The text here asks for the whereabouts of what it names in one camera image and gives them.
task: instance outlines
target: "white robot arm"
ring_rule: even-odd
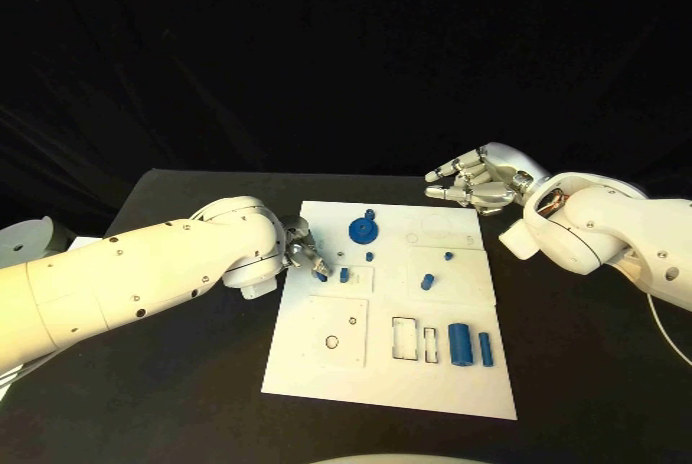
[[[289,266],[329,270],[306,222],[252,197],[0,270],[0,375],[74,342],[200,296],[221,279],[253,299]]]
[[[471,204],[489,215],[515,202],[523,219],[500,235],[518,259],[541,251],[567,271],[609,264],[647,294],[692,311],[692,202],[647,199],[626,183],[593,174],[550,177],[511,147],[489,143],[426,174],[458,172],[453,186],[429,186],[429,197]]]

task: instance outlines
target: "robotic hand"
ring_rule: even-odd
[[[0,376],[194,299],[218,279],[253,299],[276,288],[275,275],[291,265],[329,274],[305,220],[280,223],[257,199],[234,197],[190,219],[0,269]]]
[[[471,204],[479,215],[511,202],[523,219],[500,235],[518,259],[541,251],[567,271],[609,264],[641,291],[692,311],[692,202],[647,199],[626,183],[593,174],[546,170],[511,147],[488,143],[425,175],[458,172],[453,186],[425,195]]]

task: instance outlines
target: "black backdrop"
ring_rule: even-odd
[[[103,232],[152,167],[422,175],[488,141],[692,194],[684,0],[0,2],[2,224]]]

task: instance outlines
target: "black tabletop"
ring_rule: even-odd
[[[252,195],[276,215],[302,200],[452,206],[413,177],[148,172],[107,234]],[[306,463],[396,452],[489,462],[688,462],[692,369],[644,295],[609,267],[589,276],[517,260],[481,218],[518,420],[259,392],[279,289],[244,301],[220,283],[194,301],[73,346],[0,402],[0,462]],[[658,302],[692,354],[692,313]]]

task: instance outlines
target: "cable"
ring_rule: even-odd
[[[655,319],[655,324],[658,325],[660,333],[662,334],[662,337],[665,338],[665,341],[670,344],[670,347],[673,348],[674,352],[684,359],[684,362],[692,366],[692,361],[688,360],[687,356],[681,353],[681,351],[677,349],[677,346],[674,345],[673,341],[670,340],[670,337],[667,337],[667,332],[662,329],[662,325],[660,324],[660,320],[658,320],[658,315],[655,314],[655,308],[652,307],[651,295],[647,294],[645,297],[648,299],[648,305],[651,306],[651,314],[652,314],[652,318]]]
[[[0,389],[5,388],[9,384],[17,382],[27,374],[30,374],[67,347],[63,347],[61,349],[57,349],[57,351],[53,351],[50,354],[45,354],[43,357],[38,357],[37,359],[32,360],[32,362],[24,366],[18,371],[15,372],[7,372],[0,376],[0,381],[2,379],[7,379],[11,374],[14,374],[14,377],[8,380],[4,381],[0,384]]]

